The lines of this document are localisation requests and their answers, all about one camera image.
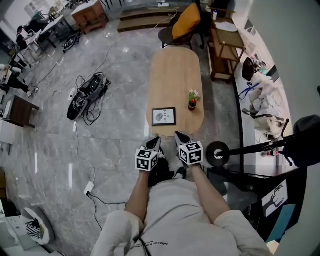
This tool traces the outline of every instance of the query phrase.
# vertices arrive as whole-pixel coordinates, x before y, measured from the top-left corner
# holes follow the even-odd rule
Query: potted plant
[[[190,111],[194,111],[196,109],[197,99],[200,99],[199,92],[191,89],[189,93],[189,104],[188,104],[188,109]]]

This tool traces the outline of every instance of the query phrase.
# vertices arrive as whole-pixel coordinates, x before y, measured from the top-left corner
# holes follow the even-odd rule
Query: flower pot
[[[189,109],[190,111],[194,111],[194,110],[196,109],[196,106],[197,106],[197,103],[194,103],[194,102],[189,101],[188,109]]]

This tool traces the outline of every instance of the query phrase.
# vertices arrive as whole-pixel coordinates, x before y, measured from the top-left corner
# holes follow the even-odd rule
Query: framed sign
[[[175,107],[152,109],[152,126],[175,126],[176,124]]]

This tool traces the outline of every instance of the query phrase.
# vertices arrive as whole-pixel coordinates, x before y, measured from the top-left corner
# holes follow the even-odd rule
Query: wooden stair step
[[[161,23],[157,26],[157,28],[166,28],[169,25],[170,21],[171,19],[167,15],[128,19],[128,20],[120,21],[117,31],[120,33],[125,31],[132,31],[132,30],[152,29],[159,22]]]
[[[121,21],[132,20],[137,18],[153,17],[153,16],[165,16],[175,15],[177,12],[174,8],[179,8],[178,14],[181,14],[188,6],[169,6],[169,7],[150,7],[149,8],[138,8],[132,10],[125,10],[122,12]]]

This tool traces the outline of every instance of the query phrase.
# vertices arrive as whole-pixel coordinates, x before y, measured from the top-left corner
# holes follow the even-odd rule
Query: gray marble floor
[[[36,85],[55,66],[39,84],[39,92],[29,99],[40,107],[32,114],[36,128],[19,128],[10,156],[6,152],[0,156],[9,198],[20,209],[40,206],[56,233],[57,240],[50,247],[67,256],[90,255],[100,234],[94,204],[83,192],[94,176],[86,160],[96,171],[92,193],[105,202],[126,202],[138,176],[134,168],[135,149],[152,135],[146,127],[146,103],[152,56],[161,49],[159,29],[119,34],[118,23],[111,21],[104,30],[83,35],[80,44],[64,56],[61,46],[48,50],[49,56],[43,56],[26,77],[28,83]],[[195,137],[204,146],[223,141],[236,148],[240,142],[233,86],[223,81],[211,82],[207,51],[201,50],[199,44],[196,35],[192,45],[200,59],[205,112],[203,125]],[[107,75],[111,86],[97,122],[87,126],[83,120],[77,121],[78,155],[85,159],[80,160],[74,122],[67,119],[68,96],[77,76],[86,78],[105,58],[98,71]],[[10,93],[26,98],[16,89]],[[163,137],[162,141],[168,160],[174,162],[173,138]],[[234,157],[230,161],[238,163],[239,159]],[[250,198],[242,194],[239,198],[235,188],[231,191],[227,199],[232,204]],[[108,213],[123,208],[100,202],[97,207],[101,225]]]

